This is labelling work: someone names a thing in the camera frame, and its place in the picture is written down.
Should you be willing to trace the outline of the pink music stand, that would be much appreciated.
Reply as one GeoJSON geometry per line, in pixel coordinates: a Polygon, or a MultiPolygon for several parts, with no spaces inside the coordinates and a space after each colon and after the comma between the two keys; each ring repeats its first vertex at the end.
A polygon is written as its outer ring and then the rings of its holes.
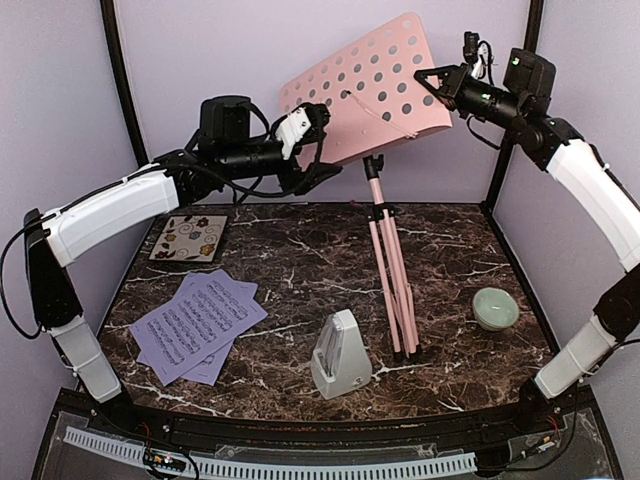
{"type": "Polygon", "coordinates": [[[394,207],[385,200],[383,153],[451,127],[448,110],[414,78],[434,65],[420,17],[406,12],[284,83],[281,112],[323,103],[331,118],[322,160],[345,166],[362,161],[373,205],[368,225],[383,288],[395,356],[422,349],[394,207]]]}

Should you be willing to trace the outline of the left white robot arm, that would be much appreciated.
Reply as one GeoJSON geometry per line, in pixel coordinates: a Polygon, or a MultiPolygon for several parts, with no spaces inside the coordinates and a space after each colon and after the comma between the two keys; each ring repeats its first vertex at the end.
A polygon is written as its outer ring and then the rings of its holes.
{"type": "Polygon", "coordinates": [[[246,96],[214,97],[201,104],[199,126],[184,148],[61,208],[25,215],[11,239],[24,242],[36,330],[22,335],[51,336],[120,436],[134,435],[141,415],[124,400],[126,390],[84,319],[68,265],[134,225],[225,187],[261,199],[308,193],[341,171],[321,160],[330,117],[326,104],[302,101],[269,123],[246,96]],[[250,133],[253,118],[263,122],[260,135],[250,133]]]}

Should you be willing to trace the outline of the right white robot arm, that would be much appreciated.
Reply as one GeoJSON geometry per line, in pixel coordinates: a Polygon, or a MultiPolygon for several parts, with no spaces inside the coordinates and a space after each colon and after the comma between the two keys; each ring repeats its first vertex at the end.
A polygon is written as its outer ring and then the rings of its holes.
{"type": "Polygon", "coordinates": [[[615,251],[624,276],[599,299],[587,323],[522,387],[510,413],[521,434],[549,416],[548,402],[620,348],[639,325],[639,205],[598,150],[566,120],[547,110],[556,67],[522,49],[511,51],[500,88],[476,79],[470,65],[415,71],[415,80],[448,110],[474,115],[505,130],[542,171],[560,183],[595,222],[615,251]]]}

